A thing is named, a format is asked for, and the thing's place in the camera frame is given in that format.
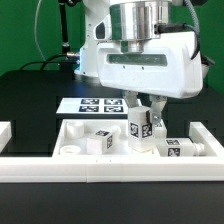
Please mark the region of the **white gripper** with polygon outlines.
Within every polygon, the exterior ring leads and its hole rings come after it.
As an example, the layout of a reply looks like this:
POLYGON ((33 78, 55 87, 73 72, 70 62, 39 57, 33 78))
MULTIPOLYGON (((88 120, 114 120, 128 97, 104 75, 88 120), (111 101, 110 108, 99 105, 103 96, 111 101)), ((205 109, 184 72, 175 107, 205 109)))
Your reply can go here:
POLYGON ((190 0, 109 0, 108 15, 94 27, 100 83, 125 90, 128 113, 139 106, 137 92, 151 94, 154 125, 165 97, 193 97, 203 85, 199 25, 171 22, 180 5, 194 10, 190 0))

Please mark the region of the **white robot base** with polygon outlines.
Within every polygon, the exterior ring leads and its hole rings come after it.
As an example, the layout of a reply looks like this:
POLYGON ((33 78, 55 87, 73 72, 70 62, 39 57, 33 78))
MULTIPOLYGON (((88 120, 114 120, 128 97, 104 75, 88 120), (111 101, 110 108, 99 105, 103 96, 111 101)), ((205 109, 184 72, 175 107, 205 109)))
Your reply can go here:
POLYGON ((85 14, 85 41, 80 49, 80 64, 75 70, 81 77, 97 78, 96 47, 93 28, 109 13, 109 0, 83 0, 85 14))

